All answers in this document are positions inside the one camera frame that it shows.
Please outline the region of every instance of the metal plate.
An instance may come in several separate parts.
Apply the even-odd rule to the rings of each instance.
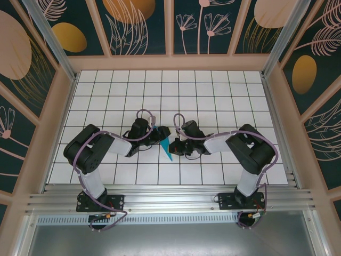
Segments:
[[[107,195],[107,200],[107,206],[123,210],[124,195]],[[109,212],[109,210],[106,208],[99,210],[97,204],[88,202],[87,196],[79,195],[76,212]]]
[[[219,193],[219,209],[220,210],[252,210],[257,209],[257,204],[254,200],[262,207],[265,207],[264,194],[262,192],[257,192],[253,195],[253,199],[249,201],[244,207],[241,207],[234,199],[234,193]]]

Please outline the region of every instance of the purple cable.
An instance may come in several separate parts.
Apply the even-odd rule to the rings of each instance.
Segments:
[[[267,202],[266,202],[266,201],[267,201],[266,184],[263,184],[263,185],[260,186],[259,183],[261,182],[261,179],[262,179],[263,175],[265,174],[265,172],[266,172],[268,169],[270,169],[271,167],[273,167],[273,166],[275,165],[275,163],[277,162],[277,160],[278,160],[279,154],[278,154],[278,151],[277,151],[275,145],[274,145],[270,140],[268,140],[267,138],[265,138],[265,137],[263,137],[263,136],[261,136],[261,135],[259,135],[259,134],[257,134],[257,133],[248,132],[248,131],[239,131],[239,130],[230,131],[230,132],[223,132],[223,133],[218,133],[218,134],[213,134],[213,135],[211,135],[211,136],[203,137],[203,138],[195,138],[195,137],[187,136],[186,134],[184,134],[184,133],[180,130],[180,127],[176,125],[176,117],[177,117],[177,116],[181,116],[181,117],[182,117],[183,123],[185,123],[185,117],[184,117],[182,114],[180,114],[180,113],[176,113],[176,114],[174,115],[174,117],[173,117],[173,123],[174,123],[174,126],[175,126],[176,131],[177,131],[179,134],[181,134],[182,136],[184,136],[185,138],[188,138],[188,139],[191,139],[191,140],[207,140],[207,139],[211,139],[211,138],[214,138],[214,137],[220,137],[220,136],[225,136],[225,135],[229,135],[229,134],[243,133],[243,134],[250,134],[250,135],[252,135],[252,136],[255,136],[255,137],[257,137],[257,138],[259,138],[259,139],[265,141],[265,142],[274,150],[274,152],[275,152],[275,160],[274,160],[270,165],[268,165],[267,167],[265,167],[265,168],[261,171],[261,173],[260,173],[260,175],[259,175],[259,178],[258,178],[258,181],[257,181],[257,184],[256,184],[257,188],[262,188],[262,187],[264,187],[264,189],[265,189],[265,208],[264,208],[264,209],[266,210],[266,204],[267,204]],[[239,221],[239,220],[240,220],[240,216],[241,216],[242,213],[243,213],[243,211],[241,211],[241,212],[238,213],[238,218],[237,218],[237,224],[238,224],[238,226],[241,227],[241,228],[242,228],[242,227],[246,227],[246,228],[251,229],[251,227],[248,227],[248,226],[244,225],[243,223],[241,223],[241,222]],[[259,220],[256,222],[256,224],[254,224],[253,226],[254,226],[254,227],[257,226],[258,223],[259,223],[259,221],[260,221],[260,219],[259,219]]]
[[[152,132],[153,127],[154,127],[154,125],[155,125],[155,117],[153,116],[153,114],[152,114],[149,110],[140,109],[140,110],[136,113],[136,117],[137,117],[137,118],[138,118],[139,112],[141,112],[141,111],[146,111],[146,112],[151,116],[151,118],[152,118],[151,128],[150,128],[149,132],[148,132],[145,136],[143,136],[143,137],[141,137],[141,138],[138,138],[138,139],[128,139],[128,138],[121,137],[121,136],[119,136],[119,135],[117,135],[117,134],[114,134],[114,133],[111,133],[111,132],[108,132],[108,131],[99,131],[99,132],[97,132],[97,133],[94,133],[87,141],[85,141],[85,143],[80,147],[79,151],[77,152],[77,154],[76,154],[76,156],[75,156],[74,163],[73,163],[72,166],[73,166],[73,168],[74,168],[74,171],[75,171],[75,172],[77,173],[77,175],[78,175],[78,179],[79,179],[79,182],[80,182],[81,186],[83,187],[83,191],[91,198],[92,201],[94,201],[94,202],[95,202],[96,204],[98,204],[99,206],[101,206],[101,207],[103,207],[103,208],[105,208],[105,209],[108,209],[110,212],[120,212],[120,213],[123,213],[123,214],[124,214],[122,217],[120,217],[120,218],[119,218],[117,221],[115,221],[113,224],[111,224],[111,225],[109,225],[109,226],[106,226],[106,227],[104,227],[104,228],[102,228],[102,229],[94,229],[94,228],[92,227],[93,222],[96,221],[96,220],[98,220],[98,219],[100,219],[100,218],[93,219],[93,220],[90,222],[90,228],[91,228],[92,231],[95,231],[95,230],[96,230],[97,232],[106,231],[106,230],[112,228],[113,226],[115,226],[118,222],[120,222],[125,216],[127,216],[128,213],[127,213],[126,211],[122,211],[122,210],[118,210],[118,209],[114,209],[114,208],[108,207],[108,206],[106,206],[106,205],[100,203],[99,201],[97,201],[97,199],[91,195],[91,193],[90,193],[90,192],[86,189],[86,187],[85,187],[85,184],[84,184],[84,182],[83,182],[83,180],[82,180],[82,176],[80,175],[80,170],[77,168],[77,160],[78,160],[78,158],[79,158],[79,156],[80,156],[80,153],[82,153],[82,151],[83,151],[84,148],[88,145],[88,143],[89,143],[90,141],[92,141],[96,136],[98,136],[98,135],[100,135],[100,134],[109,134],[110,136],[113,136],[113,137],[116,137],[116,138],[121,138],[121,139],[126,140],[126,141],[140,141],[140,140],[143,140],[144,138],[146,138],[147,136],[149,136],[149,134]]]

